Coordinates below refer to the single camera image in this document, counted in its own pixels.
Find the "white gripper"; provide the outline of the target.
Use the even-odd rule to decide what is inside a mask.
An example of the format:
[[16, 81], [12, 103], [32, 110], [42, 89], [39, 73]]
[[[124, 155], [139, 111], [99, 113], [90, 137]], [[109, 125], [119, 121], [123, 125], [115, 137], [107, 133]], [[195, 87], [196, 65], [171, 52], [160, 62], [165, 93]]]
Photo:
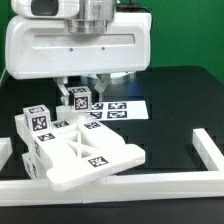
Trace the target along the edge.
[[68, 76], [98, 74], [103, 99], [109, 74], [142, 71], [150, 63], [152, 15], [119, 12], [116, 0], [11, 0], [5, 61], [16, 79], [56, 78], [69, 104]]

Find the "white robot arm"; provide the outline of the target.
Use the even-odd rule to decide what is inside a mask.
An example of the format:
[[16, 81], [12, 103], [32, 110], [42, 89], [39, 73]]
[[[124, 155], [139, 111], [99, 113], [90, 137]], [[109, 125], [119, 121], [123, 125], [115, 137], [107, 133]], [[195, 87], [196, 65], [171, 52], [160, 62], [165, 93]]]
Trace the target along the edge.
[[113, 73], [150, 63], [152, 15], [117, 0], [11, 0], [5, 62], [16, 79], [96, 75], [103, 93]]

